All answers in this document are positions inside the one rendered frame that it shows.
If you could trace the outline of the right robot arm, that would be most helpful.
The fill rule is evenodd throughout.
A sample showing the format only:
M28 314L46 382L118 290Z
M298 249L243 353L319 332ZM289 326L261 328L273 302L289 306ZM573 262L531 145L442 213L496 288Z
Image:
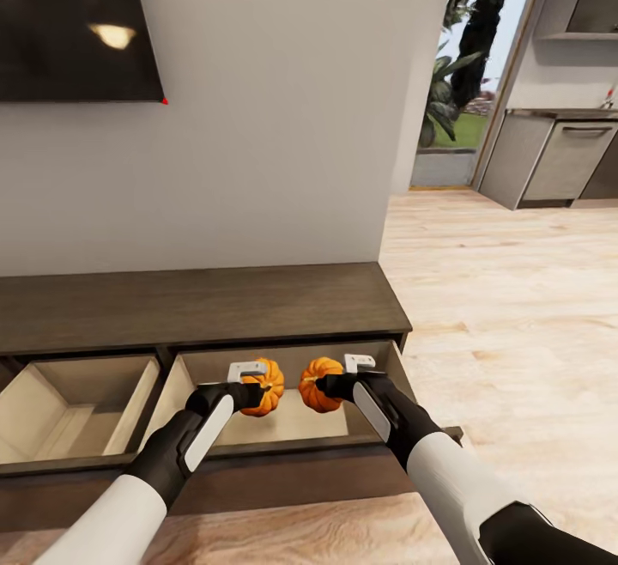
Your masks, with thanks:
M371 356L344 355L316 380L356 404L408 473L461 565L618 565L618 556L559 530L529 497L463 450Z

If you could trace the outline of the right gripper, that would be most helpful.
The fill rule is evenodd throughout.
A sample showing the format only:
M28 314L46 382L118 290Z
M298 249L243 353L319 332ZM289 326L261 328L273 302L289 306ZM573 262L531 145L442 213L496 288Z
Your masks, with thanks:
M316 385L319 391L324 391L327 398L348 400L347 383L355 375L357 374L326 374L322 379L316 380Z

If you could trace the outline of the pumpkin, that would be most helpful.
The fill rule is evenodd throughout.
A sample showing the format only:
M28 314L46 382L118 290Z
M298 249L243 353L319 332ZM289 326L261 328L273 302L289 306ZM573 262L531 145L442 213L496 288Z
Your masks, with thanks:
M241 409L242 414L248 416L267 416L271 411L277 408L279 399L284 393L284 376L279 369L276 361L268 361L264 358L258 358L255 361L261 361L267 364L268 372L265 375L257 377L243 377L243 384L260 383L263 389L261 404L258 408Z
M342 398L327 398L324 391L319 391L316 380L326 374L342 374L344 367L338 361L328 357L321 357L309 363L307 369L300 376L299 391L304 404L321 414L338 410L342 405Z

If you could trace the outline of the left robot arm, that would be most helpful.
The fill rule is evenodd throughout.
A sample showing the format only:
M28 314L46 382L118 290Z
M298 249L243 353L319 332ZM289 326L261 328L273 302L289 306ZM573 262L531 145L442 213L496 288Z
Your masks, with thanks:
M122 475L32 565L138 565L230 416L260 406L261 384L243 384L243 377L267 372L261 361L235 362L226 384L198 384L185 409L149 436Z

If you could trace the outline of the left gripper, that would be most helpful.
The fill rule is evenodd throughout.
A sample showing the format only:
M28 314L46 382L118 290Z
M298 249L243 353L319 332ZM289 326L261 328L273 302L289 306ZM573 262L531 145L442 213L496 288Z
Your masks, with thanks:
M236 388L236 391L239 394L239 406L235 412L238 412L241 409L253 409L260 406L263 396L263 389L260 383L240 384L239 382L236 382L230 386Z

